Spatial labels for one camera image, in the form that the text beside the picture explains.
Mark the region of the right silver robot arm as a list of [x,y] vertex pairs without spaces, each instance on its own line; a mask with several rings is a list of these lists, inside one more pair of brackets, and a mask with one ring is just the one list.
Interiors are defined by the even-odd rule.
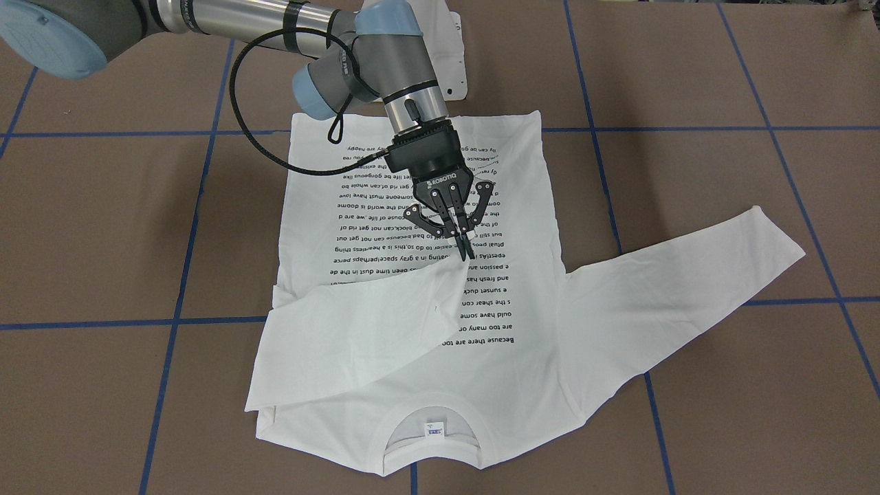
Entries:
[[379,100],[390,146],[355,163],[384,159],[406,171],[415,203],[403,216],[427,234],[453,239],[474,258],[470,235],[494,189],[474,181],[460,151],[420,25],[409,3],[380,1],[359,12],[305,1],[3,1],[2,39],[35,67],[78,80],[157,32],[198,32],[245,47],[230,70],[234,91],[246,54],[267,47],[310,58],[292,80],[306,115],[331,120],[342,141],[345,113]]

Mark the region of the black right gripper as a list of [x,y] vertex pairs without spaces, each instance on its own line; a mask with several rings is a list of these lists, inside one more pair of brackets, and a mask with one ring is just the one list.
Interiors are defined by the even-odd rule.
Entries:
[[[474,259],[468,235],[482,222],[496,183],[479,181],[478,203],[472,213],[465,212],[474,173],[466,166],[452,121],[431,122],[398,135],[387,151],[390,172],[408,171],[414,185],[416,202],[406,207],[404,218],[434,237],[452,239],[463,262]],[[425,216],[421,206],[437,213],[439,220]]]

